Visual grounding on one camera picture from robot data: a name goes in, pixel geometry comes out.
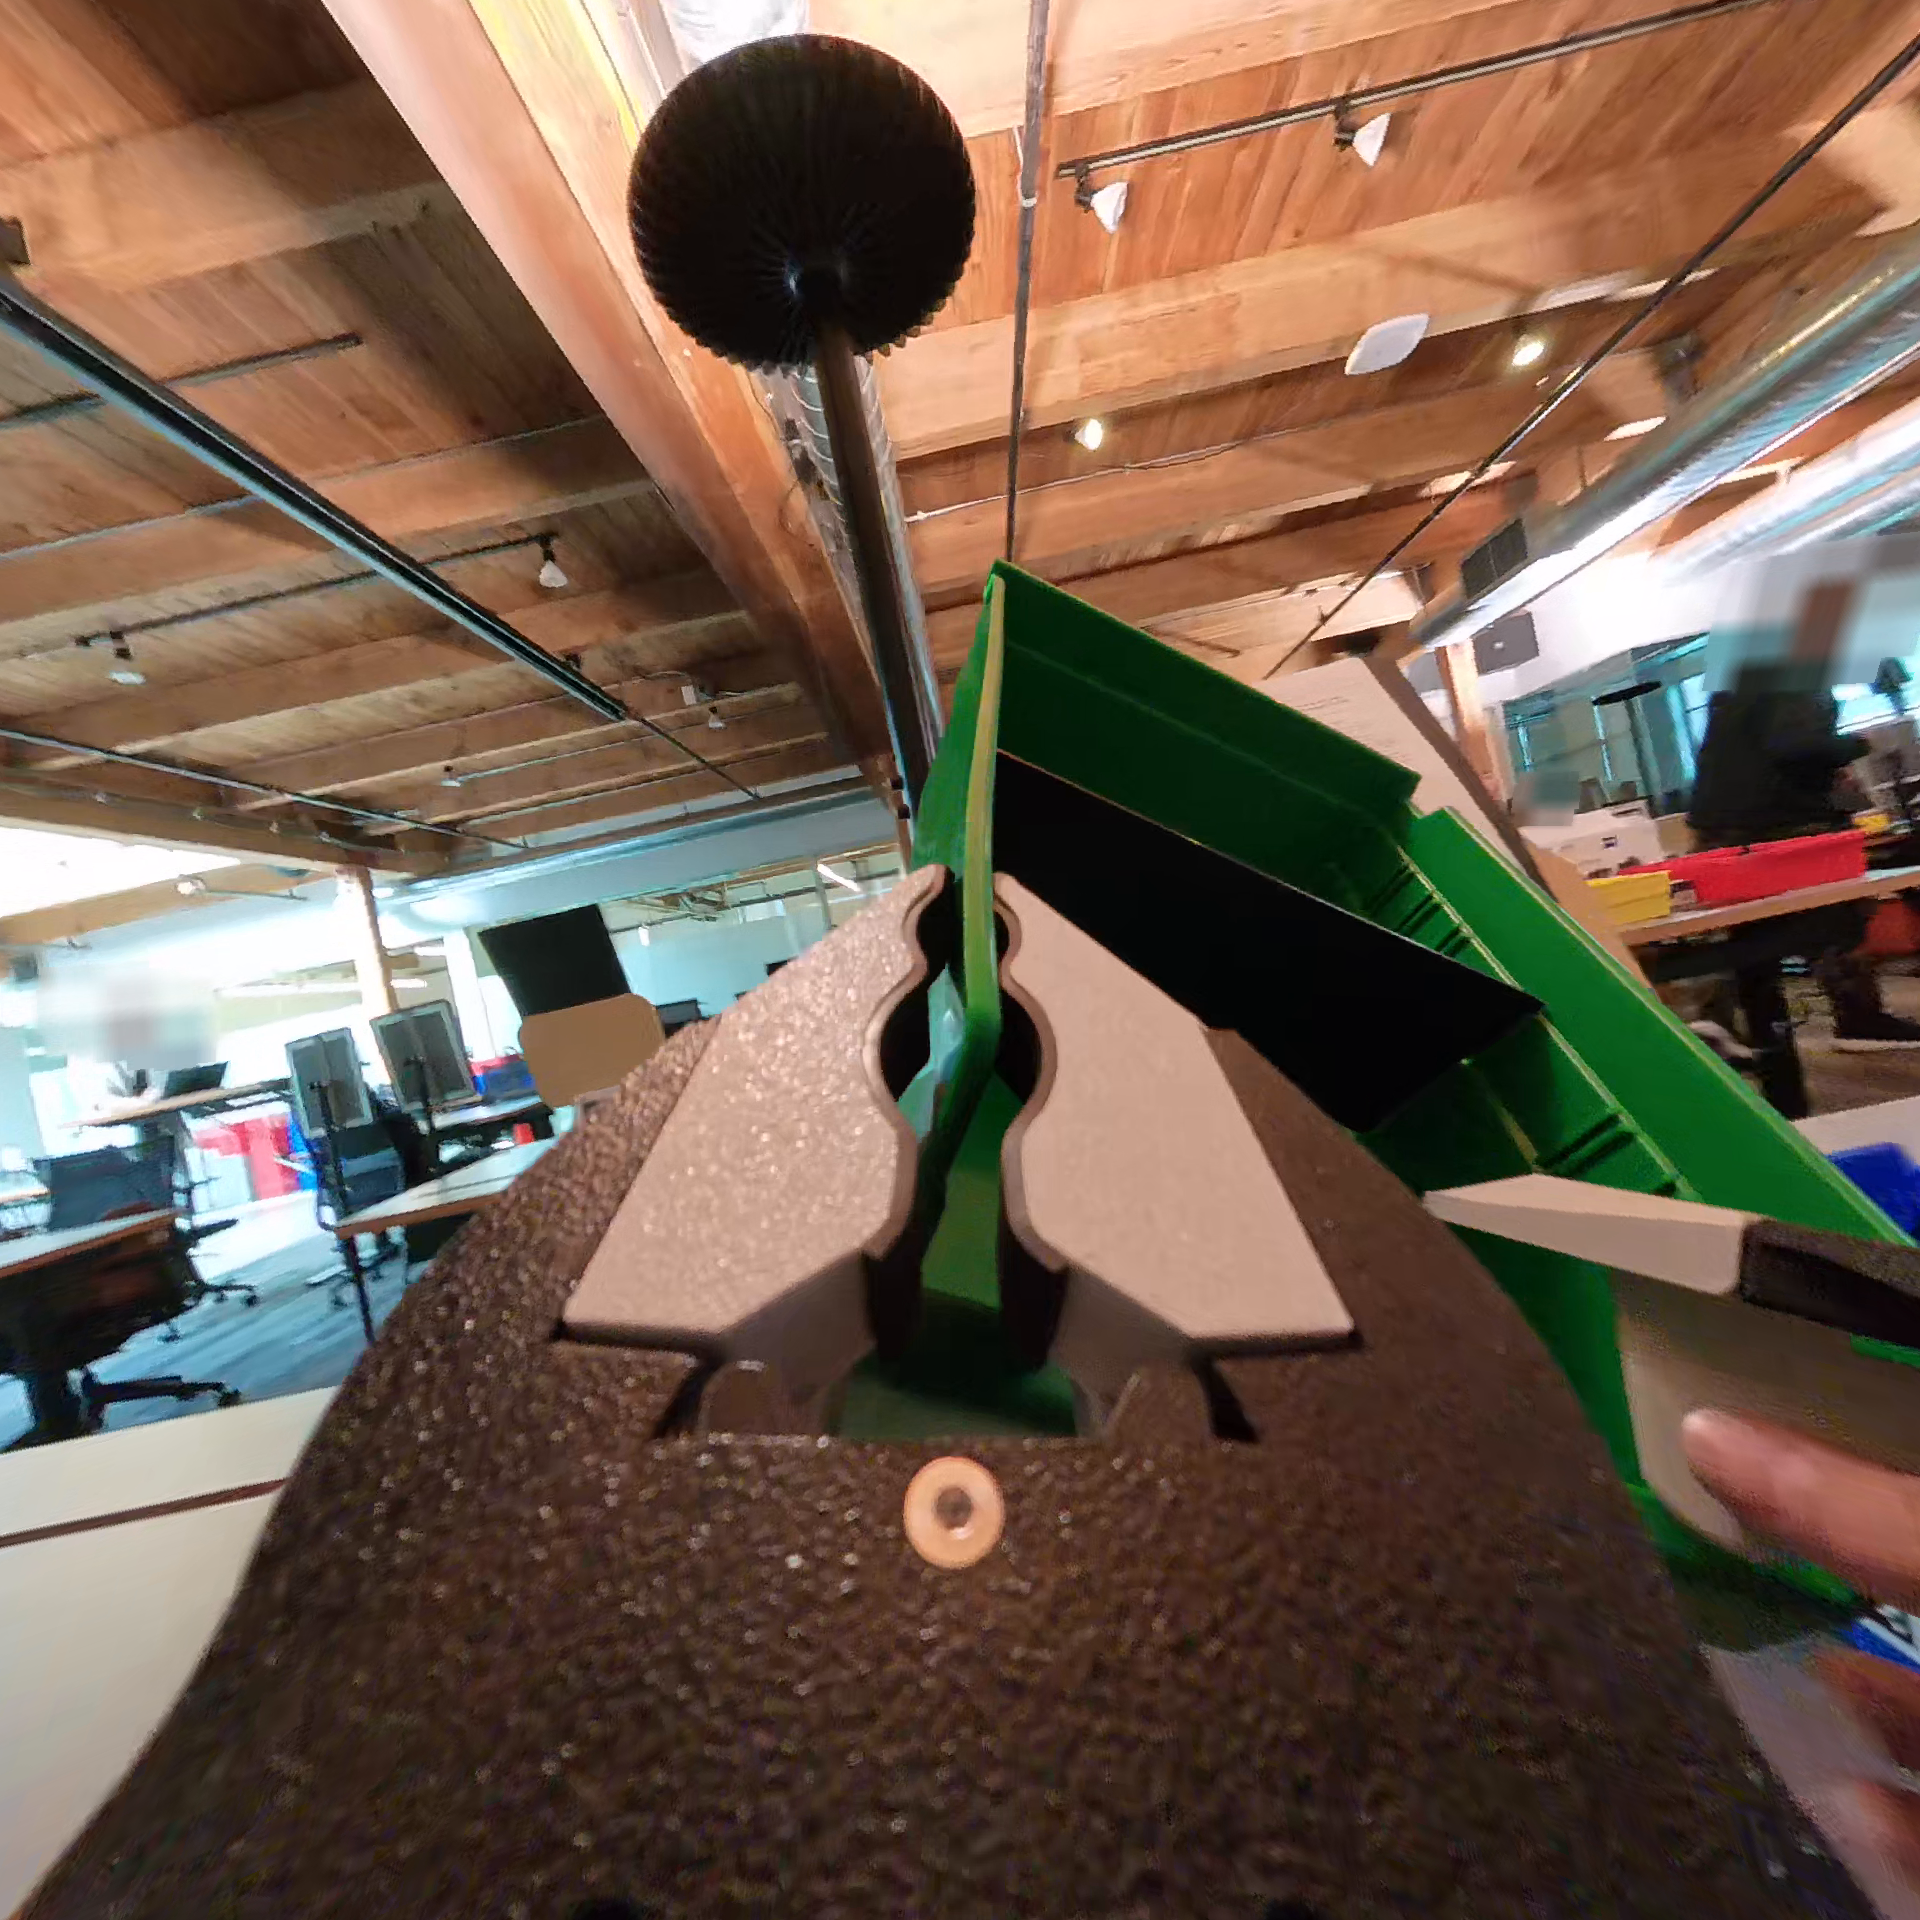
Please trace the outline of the light wooden table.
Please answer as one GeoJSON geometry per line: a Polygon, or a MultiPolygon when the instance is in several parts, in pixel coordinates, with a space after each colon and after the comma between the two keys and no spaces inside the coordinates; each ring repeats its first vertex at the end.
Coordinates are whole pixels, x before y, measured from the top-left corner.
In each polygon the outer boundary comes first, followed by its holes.
{"type": "Polygon", "coordinates": [[[344,1219],[326,1225],[326,1233],[342,1250],[344,1283],[352,1292],[365,1344],[377,1334],[377,1321],[358,1241],[365,1238],[386,1245],[389,1238],[396,1238],[399,1276],[408,1280],[417,1267],[430,1265],[455,1238],[466,1221],[485,1214],[558,1142],[558,1136],[516,1142],[445,1173],[434,1181],[350,1212],[344,1219]]]}

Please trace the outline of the red plastic bin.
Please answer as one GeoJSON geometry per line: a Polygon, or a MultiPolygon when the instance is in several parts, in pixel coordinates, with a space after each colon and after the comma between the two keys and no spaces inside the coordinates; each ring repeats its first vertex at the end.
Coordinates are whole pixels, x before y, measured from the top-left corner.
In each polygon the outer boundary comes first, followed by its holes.
{"type": "Polygon", "coordinates": [[[1649,861],[1652,874],[1669,878],[1672,909],[1749,906],[1764,898],[1798,894],[1817,885],[1858,881],[1865,876],[1868,835],[1820,833],[1776,836],[1740,848],[1708,848],[1649,861]]]}

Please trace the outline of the black board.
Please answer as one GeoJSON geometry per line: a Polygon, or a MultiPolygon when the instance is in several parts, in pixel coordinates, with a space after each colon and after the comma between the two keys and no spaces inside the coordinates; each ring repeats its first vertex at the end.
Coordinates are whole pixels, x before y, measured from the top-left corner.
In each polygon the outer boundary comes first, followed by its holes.
{"type": "Polygon", "coordinates": [[[630,989],[596,902],[480,929],[476,940],[518,1020],[607,1002],[630,989]]]}

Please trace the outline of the person's right hand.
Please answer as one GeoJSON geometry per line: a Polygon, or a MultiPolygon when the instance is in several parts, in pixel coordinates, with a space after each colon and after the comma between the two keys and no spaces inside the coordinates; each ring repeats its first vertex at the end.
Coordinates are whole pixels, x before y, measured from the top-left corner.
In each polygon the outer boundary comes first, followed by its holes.
{"type": "MultiPolygon", "coordinates": [[[[1692,1475],[1749,1532],[1821,1565],[1858,1596],[1914,1613],[1918,1480],[1798,1432],[1695,1408],[1681,1422],[1692,1475]]],[[[1820,1662],[1865,1738],[1906,1777],[1918,1766],[1918,1680],[1838,1650],[1820,1662]]],[[[1854,1779],[1814,1801],[1814,1825],[1918,1890],[1914,1786],[1854,1779]]]]}

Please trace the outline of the black divider panel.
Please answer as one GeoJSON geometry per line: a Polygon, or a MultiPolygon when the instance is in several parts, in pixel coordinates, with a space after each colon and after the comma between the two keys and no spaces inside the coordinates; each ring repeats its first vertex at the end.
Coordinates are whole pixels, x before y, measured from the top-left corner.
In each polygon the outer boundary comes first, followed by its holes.
{"type": "Polygon", "coordinates": [[[1508,980],[1007,753],[991,861],[1353,1133],[1544,1013],[1508,980]]]}

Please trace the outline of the black pleated floor lamp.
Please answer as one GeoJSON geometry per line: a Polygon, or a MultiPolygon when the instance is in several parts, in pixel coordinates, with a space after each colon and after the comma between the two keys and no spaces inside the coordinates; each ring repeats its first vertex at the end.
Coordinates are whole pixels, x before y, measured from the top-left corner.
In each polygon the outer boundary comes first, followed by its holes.
{"type": "Polygon", "coordinates": [[[646,289],[685,336],[817,388],[911,821],[940,704],[860,370],[920,331],[969,262],[967,142],[911,68],[861,42],[756,40],[663,99],[630,163],[629,220],[646,289]]]}

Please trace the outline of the computer monitor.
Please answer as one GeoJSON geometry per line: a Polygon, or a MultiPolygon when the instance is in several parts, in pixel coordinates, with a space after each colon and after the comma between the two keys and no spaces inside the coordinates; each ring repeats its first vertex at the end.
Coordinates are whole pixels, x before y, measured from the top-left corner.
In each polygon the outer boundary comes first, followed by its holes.
{"type": "Polygon", "coordinates": [[[367,1128],[375,1105],[352,1029],[334,1027],[287,1041],[286,1070],[300,1131],[305,1140],[367,1128]]]}
{"type": "Polygon", "coordinates": [[[437,1113],[478,1100],[464,1032],[447,998],[375,1016],[370,1033],[402,1108],[437,1113]]]}

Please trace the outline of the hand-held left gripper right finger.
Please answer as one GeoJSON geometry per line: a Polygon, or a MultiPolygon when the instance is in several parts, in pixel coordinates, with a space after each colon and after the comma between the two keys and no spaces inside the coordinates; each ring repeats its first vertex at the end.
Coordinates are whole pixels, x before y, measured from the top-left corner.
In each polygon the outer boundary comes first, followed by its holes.
{"type": "Polygon", "coordinates": [[[1000,989],[1039,1065],[1000,1140],[1012,1250],[1068,1373],[1306,1353],[1354,1323],[1197,1016],[1015,878],[1000,989]]]}

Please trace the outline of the green plastic bin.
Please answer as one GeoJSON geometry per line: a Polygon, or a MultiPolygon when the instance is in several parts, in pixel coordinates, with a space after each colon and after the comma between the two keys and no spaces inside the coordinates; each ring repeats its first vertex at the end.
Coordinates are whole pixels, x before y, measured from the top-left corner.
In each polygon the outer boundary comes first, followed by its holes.
{"type": "MultiPolygon", "coordinates": [[[[1456,1065],[1369,1133],[1343,1130],[1405,1189],[1543,1173],[1586,1185],[1718,1203],[1906,1249],[1901,1229],[1759,1096],[1737,1090],[1697,1041],[1549,902],[1540,883],[1450,810],[1418,814],[1412,773],[1261,693],[1101,616],[1018,568],[997,563],[953,690],[919,854],[964,881],[991,853],[997,755],[1097,793],[1194,844],[1508,980],[1543,1003],[1520,1033],[1456,1065]]],[[[1065,1373],[1017,1353],[997,1320],[990,1201],[1015,1120],[1007,1070],[983,1076],[964,989],[940,1010],[967,1093],[964,1131],[933,1120],[934,1171],[956,1214],[934,1233],[922,1330],[866,1363],[855,1432],[1065,1433],[1065,1373]]],[[[1615,1284],[1596,1265],[1474,1235],[1468,1250],[1526,1316],[1672,1572],[1728,1594],[1762,1576],[1676,1520],[1640,1480],[1615,1341],[1615,1284]]]]}

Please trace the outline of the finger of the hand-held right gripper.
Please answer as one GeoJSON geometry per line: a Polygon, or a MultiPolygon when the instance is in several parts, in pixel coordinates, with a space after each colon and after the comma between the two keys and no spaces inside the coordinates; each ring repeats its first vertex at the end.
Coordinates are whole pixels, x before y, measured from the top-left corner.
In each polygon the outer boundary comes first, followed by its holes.
{"type": "Polygon", "coordinates": [[[1656,1280],[1709,1299],[1737,1294],[1759,1217],[1543,1173],[1434,1189],[1423,1208],[1450,1227],[1656,1280]]]}

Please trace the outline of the silver air duct with vent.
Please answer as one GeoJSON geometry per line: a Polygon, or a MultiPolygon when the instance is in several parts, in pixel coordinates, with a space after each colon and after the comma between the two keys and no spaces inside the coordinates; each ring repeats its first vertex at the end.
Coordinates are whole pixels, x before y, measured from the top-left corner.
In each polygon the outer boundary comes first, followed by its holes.
{"type": "Polygon", "coordinates": [[[1591,488],[1530,509],[1457,568],[1457,588],[1409,628],[1430,651],[1528,609],[1655,521],[1906,368],[1918,350],[1918,228],[1773,330],[1740,368],[1640,436],[1591,488]]]}

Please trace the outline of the wooden office desk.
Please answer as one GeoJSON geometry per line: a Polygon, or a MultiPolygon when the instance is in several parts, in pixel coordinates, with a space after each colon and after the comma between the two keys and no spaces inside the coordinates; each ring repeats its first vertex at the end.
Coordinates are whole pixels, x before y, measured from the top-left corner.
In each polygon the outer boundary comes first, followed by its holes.
{"type": "Polygon", "coordinates": [[[1918,886],[1918,867],[1870,872],[1852,881],[1826,881],[1759,901],[1692,907],[1623,930],[1626,948],[1676,944],[1709,932],[1759,921],[1804,916],[1836,906],[1854,906],[1909,894],[1918,886]]]}

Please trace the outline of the printed instruction sheets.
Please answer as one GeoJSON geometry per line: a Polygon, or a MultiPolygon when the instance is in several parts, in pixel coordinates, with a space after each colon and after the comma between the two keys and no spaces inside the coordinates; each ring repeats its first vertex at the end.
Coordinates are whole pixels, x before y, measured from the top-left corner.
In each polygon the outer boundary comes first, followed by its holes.
{"type": "Polygon", "coordinates": [[[1450,810],[1528,881],[1540,874],[1492,789],[1393,662],[1345,657],[1254,684],[1269,699],[1343,734],[1414,776],[1418,814],[1450,810]]]}

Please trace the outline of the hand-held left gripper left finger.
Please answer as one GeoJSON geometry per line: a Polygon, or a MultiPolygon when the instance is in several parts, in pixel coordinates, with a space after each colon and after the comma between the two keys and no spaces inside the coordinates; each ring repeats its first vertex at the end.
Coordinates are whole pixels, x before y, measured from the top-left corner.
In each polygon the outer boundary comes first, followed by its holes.
{"type": "Polygon", "coordinates": [[[914,868],[711,1024],[709,1042],[561,1309],[581,1341],[848,1373],[876,1349],[871,1267],[904,1235],[919,1138],[885,1035],[922,998],[914,868]]]}

